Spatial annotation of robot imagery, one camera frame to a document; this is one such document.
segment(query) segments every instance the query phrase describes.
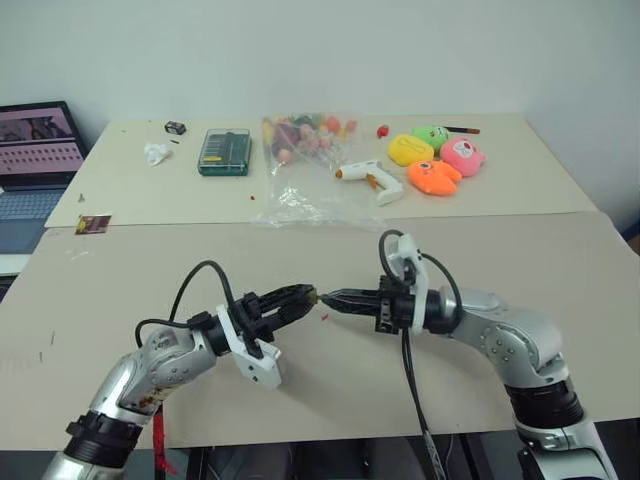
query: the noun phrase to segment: pink plush toy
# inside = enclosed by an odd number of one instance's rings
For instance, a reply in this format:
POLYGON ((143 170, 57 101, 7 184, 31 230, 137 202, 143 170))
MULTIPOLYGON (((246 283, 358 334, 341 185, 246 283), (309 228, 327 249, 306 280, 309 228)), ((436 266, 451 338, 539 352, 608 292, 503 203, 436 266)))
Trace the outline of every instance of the pink plush toy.
POLYGON ((440 158, 458 170, 463 177, 472 177, 487 156, 466 138, 452 138, 440 148, 440 158))

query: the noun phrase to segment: small card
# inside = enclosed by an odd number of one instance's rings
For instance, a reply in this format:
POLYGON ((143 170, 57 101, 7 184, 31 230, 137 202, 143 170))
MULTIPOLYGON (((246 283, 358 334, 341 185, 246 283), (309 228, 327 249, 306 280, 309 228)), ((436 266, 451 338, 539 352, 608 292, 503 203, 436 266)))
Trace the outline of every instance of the small card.
POLYGON ((89 235, 107 231, 111 215, 88 215, 80 217, 76 227, 76 235, 89 235))

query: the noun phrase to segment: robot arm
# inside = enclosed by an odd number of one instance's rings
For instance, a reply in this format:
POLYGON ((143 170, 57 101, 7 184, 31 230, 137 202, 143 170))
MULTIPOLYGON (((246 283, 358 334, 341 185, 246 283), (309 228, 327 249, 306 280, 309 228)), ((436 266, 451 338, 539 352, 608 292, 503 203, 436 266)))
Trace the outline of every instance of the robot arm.
POLYGON ((573 390, 554 323, 539 312, 509 307, 494 294, 474 290, 461 292, 458 313, 451 288, 428 290, 422 257, 411 237, 402 235, 387 254, 387 275, 380 278, 378 290, 342 289, 321 300, 343 313, 375 317, 378 332, 428 330, 484 355, 511 399, 525 444, 519 459, 526 479, 617 479, 573 390))
POLYGON ((293 285, 262 297, 251 293, 237 301, 235 311, 249 320, 257 352, 238 336, 224 306, 217 307, 217 316, 206 312, 194 316, 187 322, 189 328, 166 326, 153 331, 140 349, 118 361, 88 412, 69 425, 67 433, 72 438, 43 478, 123 478, 142 428, 162 402, 173 390, 215 366, 219 356, 232 353, 244 376, 265 388, 277 388, 280 350, 268 342, 273 341, 275 330, 306 315, 316 299, 311 285, 293 285))

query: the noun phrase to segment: small black box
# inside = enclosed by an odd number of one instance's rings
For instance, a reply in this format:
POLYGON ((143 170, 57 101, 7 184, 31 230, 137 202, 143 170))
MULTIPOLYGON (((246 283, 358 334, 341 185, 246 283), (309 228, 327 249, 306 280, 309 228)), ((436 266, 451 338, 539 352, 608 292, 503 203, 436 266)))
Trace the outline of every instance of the small black box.
POLYGON ((184 123, 167 122, 164 126, 164 130, 167 133, 173 133, 174 135, 182 135, 187 131, 187 127, 184 126, 184 123))

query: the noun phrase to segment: yellow plush toy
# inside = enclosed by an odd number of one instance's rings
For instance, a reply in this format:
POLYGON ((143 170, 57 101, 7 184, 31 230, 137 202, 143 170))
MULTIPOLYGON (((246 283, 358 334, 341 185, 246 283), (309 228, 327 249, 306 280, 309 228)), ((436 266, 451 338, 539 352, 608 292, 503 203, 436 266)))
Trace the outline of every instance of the yellow plush toy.
POLYGON ((415 162, 430 162, 433 160, 433 147, 424 140, 407 135, 396 136, 388 149, 391 160, 401 167, 408 167, 415 162))

